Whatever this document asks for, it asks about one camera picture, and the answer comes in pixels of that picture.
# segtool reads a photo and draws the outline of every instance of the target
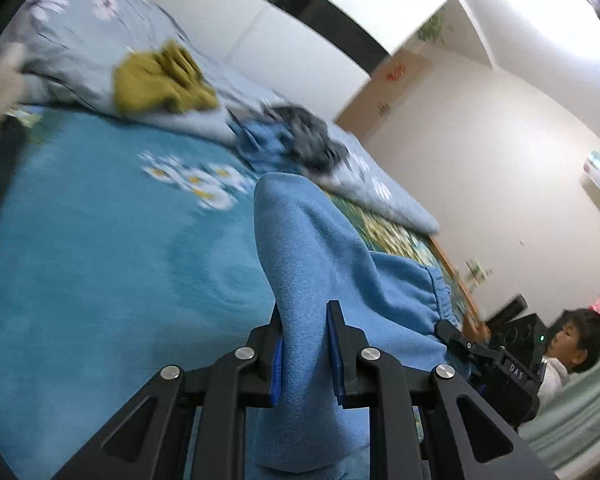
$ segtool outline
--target ear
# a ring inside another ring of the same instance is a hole
[[[573,366],[581,365],[584,361],[586,361],[588,355],[589,355],[588,350],[578,349],[578,351],[571,358],[571,364]]]

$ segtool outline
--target hand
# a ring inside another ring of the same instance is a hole
[[[491,339],[491,331],[486,323],[477,319],[469,310],[462,318],[462,335],[471,343],[486,343]]]

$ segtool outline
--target beige wall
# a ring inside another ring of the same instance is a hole
[[[424,45],[433,62],[366,148],[440,222],[485,316],[522,293],[545,322],[600,293],[600,200],[582,165],[600,140],[521,79]]]

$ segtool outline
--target ceiling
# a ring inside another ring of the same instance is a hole
[[[586,0],[449,0],[444,47],[526,80],[600,138],[600,20]]]

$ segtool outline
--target dark gray garment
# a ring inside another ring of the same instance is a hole
[[[238,122],[250,118],[266,123],[288,124],[294,136],[289,155],[296,163],[315,173],[329,173],[349,156],[344,144],[329,137],[327,123],[302,107],[281,105],[265,107],[261,112],[244,108],[229,108],[229,111]]]

